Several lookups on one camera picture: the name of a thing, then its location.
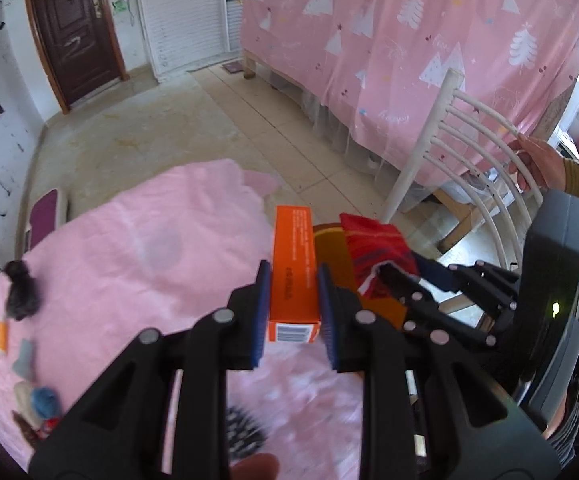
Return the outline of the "person's left hand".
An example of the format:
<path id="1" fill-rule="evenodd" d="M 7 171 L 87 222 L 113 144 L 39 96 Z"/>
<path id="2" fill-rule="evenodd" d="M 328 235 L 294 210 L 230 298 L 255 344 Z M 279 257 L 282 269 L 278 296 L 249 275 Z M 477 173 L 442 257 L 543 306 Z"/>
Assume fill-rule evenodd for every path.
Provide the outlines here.
<path id="1" fill-rule="evenodd" d="M 259 453 L 231 467 L 232 480 L 276 480 L 280 462 L 273 454 Z"/>

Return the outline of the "person's right hand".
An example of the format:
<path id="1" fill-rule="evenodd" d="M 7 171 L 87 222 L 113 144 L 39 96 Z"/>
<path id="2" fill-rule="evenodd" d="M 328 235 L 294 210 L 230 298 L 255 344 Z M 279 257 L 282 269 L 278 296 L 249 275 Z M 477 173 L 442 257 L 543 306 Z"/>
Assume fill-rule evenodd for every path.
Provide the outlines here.
<path id="1" fill-rule="evenodd" d="M 509 147 L 527 167 L 532 179 L 540 188 L 565 190 L 564 159 L 547 141 L 527 138 L 521 134 L 509 144 Z"/>

